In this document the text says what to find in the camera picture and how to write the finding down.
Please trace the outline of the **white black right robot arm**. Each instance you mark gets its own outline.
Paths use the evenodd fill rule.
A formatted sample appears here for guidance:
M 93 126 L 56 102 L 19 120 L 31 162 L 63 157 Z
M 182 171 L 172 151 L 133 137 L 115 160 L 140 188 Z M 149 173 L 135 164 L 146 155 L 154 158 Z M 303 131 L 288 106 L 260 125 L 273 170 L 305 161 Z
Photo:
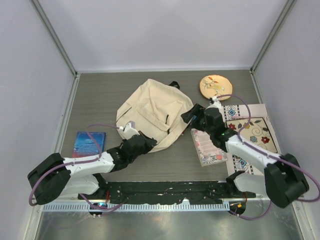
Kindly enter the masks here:
M 261 172 L 261 175 L 238 173 L 225 186 L 230 197 L 251 192 L 267 196 L 277 207 L 285 208 L 310 189 L 293 155 L 267 151 L 240 137 L 237 131 L 226 126 L 216 106 L 205 108 L 196 104 L 181 118 L 192 129 L 207 133 L 215 147 L 246 160 Z

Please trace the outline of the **cream canvas backpack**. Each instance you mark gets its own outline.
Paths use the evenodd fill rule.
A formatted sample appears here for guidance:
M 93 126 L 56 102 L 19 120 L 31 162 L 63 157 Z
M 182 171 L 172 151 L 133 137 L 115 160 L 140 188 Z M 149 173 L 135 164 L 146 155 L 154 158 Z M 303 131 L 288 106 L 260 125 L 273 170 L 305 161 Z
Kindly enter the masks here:
M 159 152 L 169 148 L 185 131 L 189 123 L 181 115 L 193 106 L 177 86 L 148 79 L 117 110 L 115 124 L 121 138 L 128 139 L 124 128 L 133 122 L 137 131 L 157 141 L 150 153 Z

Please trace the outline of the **blue sunset cover book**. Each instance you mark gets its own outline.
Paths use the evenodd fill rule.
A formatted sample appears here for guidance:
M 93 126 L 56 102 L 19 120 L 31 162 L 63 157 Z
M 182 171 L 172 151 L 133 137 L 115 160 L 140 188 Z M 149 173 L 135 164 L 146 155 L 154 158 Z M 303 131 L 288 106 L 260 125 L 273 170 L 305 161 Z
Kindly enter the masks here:
M 99 145 L 101 151 L 104 151 L 107 134 L 105 132 L 89 132 Z M 99 150 L 94 141 L 85 131 L 78 131 L 73 146 L 72 158 L 81 158 L 98 155 Z

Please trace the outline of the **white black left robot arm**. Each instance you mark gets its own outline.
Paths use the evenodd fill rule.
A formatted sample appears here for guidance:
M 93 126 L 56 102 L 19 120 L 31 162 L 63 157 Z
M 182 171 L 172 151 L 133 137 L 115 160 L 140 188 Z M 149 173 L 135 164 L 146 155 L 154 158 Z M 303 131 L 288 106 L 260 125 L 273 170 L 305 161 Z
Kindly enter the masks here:
M 107 188 L 97 180 L 95 175 L 126 168 L 137 157 L 150 152 L 156 144 L 157 141 L 154 138 L 139 132 L 123 140 L 119 146 L 97 155 L 63 158 L 60 153 L 53 153 L 27 175 L 31 186 L 28 203 L 32 207 L 45 205 L 63 194 L 73 194 L 74 191 L 70 189 L 76 190 L 74 181 L 86 176 L 91 176 L 92 185 L 89 187 L 80 181 L 77 193 L 91 195 L 100 200 L 106 195 Z

